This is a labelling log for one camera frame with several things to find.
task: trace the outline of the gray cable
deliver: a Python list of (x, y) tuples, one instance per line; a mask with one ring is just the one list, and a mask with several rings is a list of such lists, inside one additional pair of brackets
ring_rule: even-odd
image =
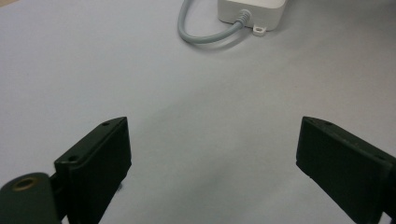
[(186, 20), (187, 11), (189, 10), (191, 1), (192, 0), (184, 0), (183, 5), (181, 6), (180, 14), (178, 15), (177, 29), (181, 38), (192, 44), (208, 44), (227, 38), (228, 36), (233, 35), (240, 29), (244, 28), (245, 25), (250, 20), (250, 12), (245, 9), (242, 9), (239, 12), (239, 17), (235, 20), (233, 26), (231, 26), (228, 30), (225, 30), (216, 35), (208, 35), (208, 36), (189, 35), (184, 30), (184, 20)]

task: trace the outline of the cable strain relief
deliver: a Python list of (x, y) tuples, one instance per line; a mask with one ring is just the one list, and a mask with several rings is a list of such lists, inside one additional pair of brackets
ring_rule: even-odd
[(251, 13), (247, 9), (242, 9), (239, 11), (239, 16), (236, 18), (235, 22), (240, 22), (242, 28), (245, 27), (251, 18)]

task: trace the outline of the white power adapter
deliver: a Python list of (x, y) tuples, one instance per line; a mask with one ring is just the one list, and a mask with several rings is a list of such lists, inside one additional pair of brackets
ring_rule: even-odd
[(219, 19), (233, 23), (229, 29), (215, 35), (192, 36), (184, 30), (184, 20), (192, 0), (184, 0), (177, 21), (181, 38), (192, 44), (208, 44), (220, 41), (240, 29), (253, 28), (254, 35), (264, 35), (279, 24), (287, 0), (218, 0)]
[(219, 19), (234, 23), (242, 9), (250, 12), (247, 27), (254, 35), (264, 35), (274, 30), (282, 17), (287, 0), (218, 0)]

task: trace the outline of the white box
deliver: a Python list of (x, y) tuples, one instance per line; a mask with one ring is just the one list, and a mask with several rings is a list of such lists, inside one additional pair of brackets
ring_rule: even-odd
[(218, 0), (219, 19), (235, 23), (239, 11), (246, 9), (251, 13), (247, 27), (253, 28), (253, 34), (263, 35), (274, 30), (282, 17), (287, 0)]

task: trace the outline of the gray surface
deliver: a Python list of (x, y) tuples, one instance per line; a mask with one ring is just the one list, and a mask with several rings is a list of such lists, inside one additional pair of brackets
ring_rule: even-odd
[[(0, 184), (53, 173), (99, 122), (127, 116), (133, 168), (102, 223), (352, 223), (295, 166), (300, 122), (396, 155), (396, 2), (290, 0), (276, 31), (200, 48), (177, 35), (181, 4), (0, 8)], [(194, 1), (188, 32), (228, 27), (216, 14)]]

